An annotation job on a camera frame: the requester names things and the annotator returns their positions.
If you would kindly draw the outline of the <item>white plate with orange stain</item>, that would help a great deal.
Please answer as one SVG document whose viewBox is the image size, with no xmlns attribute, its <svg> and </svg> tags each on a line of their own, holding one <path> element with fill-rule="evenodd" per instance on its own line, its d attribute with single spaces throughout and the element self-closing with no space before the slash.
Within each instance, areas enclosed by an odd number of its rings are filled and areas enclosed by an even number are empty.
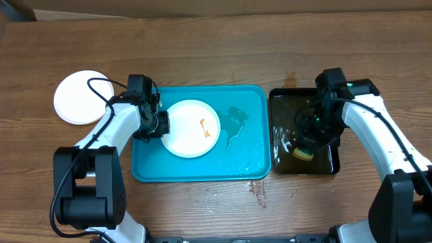
<svg viewBox="0 0 432 243">
<path fill-rule="evenodd" d="M 216 111 L 198 100 L 183 100 L 167 110 L 169 133 L 162 143 L 172 154 L 195 158 L 209 152 L 219 140 L 221 124 Z"/>
</svg>

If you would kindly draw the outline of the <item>green yellow sponge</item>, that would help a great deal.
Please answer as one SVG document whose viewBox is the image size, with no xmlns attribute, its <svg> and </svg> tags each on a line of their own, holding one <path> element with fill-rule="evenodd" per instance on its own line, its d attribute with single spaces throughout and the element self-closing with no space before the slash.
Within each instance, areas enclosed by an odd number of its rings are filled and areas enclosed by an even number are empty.
<svg viewBox="0 0 432 243">
<path fill-rule="evenodd" d="M 314 153 L 309 148 L 298 146 L 293 150 L 292 156 L 303 161 L 312 161 Z"/>
</svg>

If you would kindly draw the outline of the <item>white plate with thin smear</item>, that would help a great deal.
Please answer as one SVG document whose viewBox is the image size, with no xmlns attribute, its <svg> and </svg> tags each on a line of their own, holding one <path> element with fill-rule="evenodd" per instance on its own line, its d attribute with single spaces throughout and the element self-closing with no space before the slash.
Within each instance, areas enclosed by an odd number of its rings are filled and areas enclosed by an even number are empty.
<svg viewBox="0 0 432 243">
<path fill-rule="evenodd" d="M 112 83 L 105 81 L 107 77 L 93 70 L 82 70 L 70 74 L 61 81 L 53 97 L 53 104 L 58 116 L 75 125 L 91 124 L 105 114 L 105 102 L 87 85 L 91 78 L 91 86 L 105 99 L 114 95 Z"/>
</svg>

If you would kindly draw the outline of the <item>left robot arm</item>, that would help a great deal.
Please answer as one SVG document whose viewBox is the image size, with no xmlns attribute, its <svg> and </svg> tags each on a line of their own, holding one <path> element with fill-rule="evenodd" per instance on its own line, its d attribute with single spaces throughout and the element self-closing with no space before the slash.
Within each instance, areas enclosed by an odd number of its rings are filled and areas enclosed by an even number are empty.
<svg viewBox="0 0 432 243">
<path fill-rule="evenodd" d="M 161 93 L 143 74 L 131 74 L 124 91 L 107 99 L 105 114 L 75 146 L 53 155 L 54 195 L 49 220 L 62 238 L 96 235 L 99 242 L 154 242 L 147 228 L 126 211 L 126 188 L 119 162 L 130 138 L 149 142 L 169 133 L 169 115 L 160 111 Z"/>
</svg>

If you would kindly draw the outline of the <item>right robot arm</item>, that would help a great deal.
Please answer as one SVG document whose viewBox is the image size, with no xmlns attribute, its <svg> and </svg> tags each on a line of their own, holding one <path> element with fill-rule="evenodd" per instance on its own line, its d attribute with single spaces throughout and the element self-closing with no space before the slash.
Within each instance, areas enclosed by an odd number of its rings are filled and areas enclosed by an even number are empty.
<svg viewBox="0 0 432 243">
<path fill-rule="evenodd" d="M 325 242 L 430 242 L 431 162 L 409 142 L 369 79 L 347 81 L 341 68 L 323 70 L 317 94 L 306 105 L 313 115 L 294 117 L 293 156 L 310 161 L 350 128 L 372 159 L 381 186 L 368 217 L 334 226 Z"/>
</svg>

